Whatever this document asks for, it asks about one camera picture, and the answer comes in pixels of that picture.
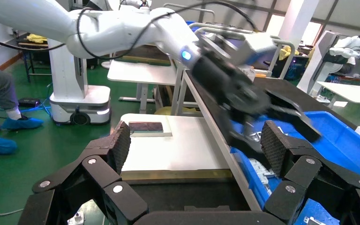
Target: blue led light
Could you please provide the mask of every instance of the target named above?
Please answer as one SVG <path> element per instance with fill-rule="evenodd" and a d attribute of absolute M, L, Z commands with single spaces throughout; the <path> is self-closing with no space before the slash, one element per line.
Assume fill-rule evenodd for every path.
<path fill-rule="evenodd" d="M 187 52 L 187 51 L 183 51 L 183 52 L 181 53 L 181 55 L 182 55 L 183 58 L 186 59 L 186 60 L 189 60 L 189 59 L 191 58 L 191 54 L 190 54 L 189 52 Z"/>

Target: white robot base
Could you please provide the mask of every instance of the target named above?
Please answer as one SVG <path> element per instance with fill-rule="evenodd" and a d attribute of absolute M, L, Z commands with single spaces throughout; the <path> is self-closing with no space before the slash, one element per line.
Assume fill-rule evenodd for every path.
<path fill-rule="evenodd" d="M 89 85 L 84 99 L 50 96 L 53 121 L 59 124 L 105 124 L 111 119 L 110 88 Z"/>

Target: blue shoe cover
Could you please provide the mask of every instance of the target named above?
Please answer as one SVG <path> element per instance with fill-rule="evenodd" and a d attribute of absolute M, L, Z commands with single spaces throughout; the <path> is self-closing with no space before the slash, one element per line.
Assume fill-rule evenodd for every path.
<path fill-rule="evenodd" d="M 40 127 L 43 123 L 43 120 L 38 120 L 34 118 L 28 118 L 26 120 L 12 120 L 11 118 L 7 118 L 0 128 L 2 129 L 11 129 L 11 130 L 19 130 L 19 129 L 33 129 Z"/>
<path fill-rule="evenodd" d="M 13 154 L 16 149 L 16 142 L 5 138 L 0 138 L 0 155 Z"/>

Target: blue cable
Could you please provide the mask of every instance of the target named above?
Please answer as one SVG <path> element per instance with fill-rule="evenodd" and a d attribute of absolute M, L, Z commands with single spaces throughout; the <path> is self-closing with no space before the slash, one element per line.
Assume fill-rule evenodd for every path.
<path fill-rule="evenodd" d="M 48 85 L 49 89 L 47 90 L 47 98 L 46 98 L 39 106 L 34 107 L 34 108 L 31 108 L 31 109 L 20 110 L 20 112 L 22 112 L 22 113 L 27 113 L 27 112 L 33 112 L 33 111 L 37 111 L 37 110 L 42 110 L 42 109 L 43 109 L 43 110 L 45 110 L 45 112 L 46 112 L 50 117 L 52 117 L 52 114 L 51 114 L 50 111 L 48 110 L 48 109 L 51 108 L 51 106 L 45 106 L 46 100 L 49 99 L 49 90 L 50 90 L 51 86 L 52 86 L 52 83 L 50 83 L 50 84 Z"/>

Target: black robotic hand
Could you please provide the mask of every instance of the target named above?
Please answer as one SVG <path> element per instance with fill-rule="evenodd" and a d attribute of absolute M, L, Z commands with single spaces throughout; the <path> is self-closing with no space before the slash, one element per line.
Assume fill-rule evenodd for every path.
<path fill-rule="evenodd" d="M 191 71 L 192 77 L 215 99 L 221 114 L 215 122 L 227 144 L 242 151 L 271 168 L 261 150 L 259 142 L 248 135 L 237 133 L 232 121 L 251 132 L 251 124 L 261 115 L 292 124 L 308 141 L 315 142 L 321 134 L 311 125 L 310 119 L 293 101 L 254 86 L 252 81 L 237 67 L 215 56 L 205 53 Z"/>

